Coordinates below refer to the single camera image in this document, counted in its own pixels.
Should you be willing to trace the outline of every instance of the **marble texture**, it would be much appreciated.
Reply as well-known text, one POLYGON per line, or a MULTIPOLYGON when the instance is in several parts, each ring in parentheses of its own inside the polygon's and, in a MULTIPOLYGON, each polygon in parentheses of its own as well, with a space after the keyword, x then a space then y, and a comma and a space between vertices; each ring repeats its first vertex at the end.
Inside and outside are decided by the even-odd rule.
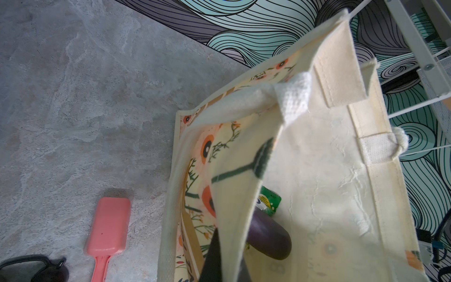
POLYGON ((175 112, 248 68, 114 0, 1 0, 0 260, 83 253, 102 196, 132 201, 107 282, 155 281, 175 112))

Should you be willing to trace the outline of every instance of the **white mesh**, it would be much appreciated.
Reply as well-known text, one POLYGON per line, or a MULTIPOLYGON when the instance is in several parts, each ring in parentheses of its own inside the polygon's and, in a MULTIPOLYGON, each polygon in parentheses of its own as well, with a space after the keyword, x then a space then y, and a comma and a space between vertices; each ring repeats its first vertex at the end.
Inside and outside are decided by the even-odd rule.
MULTIPOLYGON (((446 73, 449 76, 451 76, 451 56, 440 60, 440 63, 443 65, 443 68, 445 69, 446 73)), ((418 75, 421 78, 421 82, 423 83, 423 87, 424 90, 426 91, 426 94, 428 95, 428 98, 429 99, 436 98, 437 95, 432 89, 431 85, 429 84, 429 81, 424 75, 422 69, 418 70, 418 75)), ((451 111, 442 101, 433 103, 431 105, 431 108, 434 111, 438 122, 442 126, 442 130, 445 133, 446 138, 448 139, 448 141, 451 140, 451 111)))

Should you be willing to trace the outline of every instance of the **screw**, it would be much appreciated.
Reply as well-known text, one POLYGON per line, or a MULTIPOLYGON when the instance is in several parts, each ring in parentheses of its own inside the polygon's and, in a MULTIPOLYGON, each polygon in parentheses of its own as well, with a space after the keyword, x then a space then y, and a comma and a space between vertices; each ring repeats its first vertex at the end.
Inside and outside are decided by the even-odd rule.
POLYGON ((427 64, 424 66, 424 70, 432 70, 434 68, 433 64, 427 64))

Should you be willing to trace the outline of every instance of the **wave pattern wallpaper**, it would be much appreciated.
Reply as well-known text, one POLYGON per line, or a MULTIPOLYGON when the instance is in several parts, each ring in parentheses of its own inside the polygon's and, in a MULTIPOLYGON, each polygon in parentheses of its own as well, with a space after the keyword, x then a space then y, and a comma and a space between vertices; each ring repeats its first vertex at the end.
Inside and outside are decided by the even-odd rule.
MULTIPOLYGON (((361 0, 117 0, 130 8, 202 43, 230 58, 253 67, 282 53, 304 34, 343 8, 354 9, 361 0)), ((424 38, 435 33, 423 11, 411 16, 424 38)), ((380 82, 416 64, 383 0, 373 0, 350 22, 359 62, 376 57, 380 82)), ((433 52, 445 48, 440 39, 429 42, 433 52)), ((414 80, 384 94, 388 113, 427 99, 414 80)), ((451 148, 429 150, 447 144, 429 106, 391 119, 410 138, 400 158, 410 205, 418 229, 432 233, 443 243, 437 256, 440 265, 451 266, 451 148)), ((438 281, 439 269, 429 265, 426 273, 438 281)))

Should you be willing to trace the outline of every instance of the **tote bag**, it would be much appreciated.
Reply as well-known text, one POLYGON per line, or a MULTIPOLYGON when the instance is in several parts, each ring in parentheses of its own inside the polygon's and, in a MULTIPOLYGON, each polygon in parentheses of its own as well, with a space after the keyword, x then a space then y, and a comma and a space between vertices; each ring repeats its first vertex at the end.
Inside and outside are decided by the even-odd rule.
POLYGON ((177 112, 158 282, 198 281, 216 228, 225 282, 243 257, 253 282, 428 281, 398 159, 406 136, 349 20, 341 11, 177 112), (246 247, 262 184, 282 198, 284 260, 246 247))

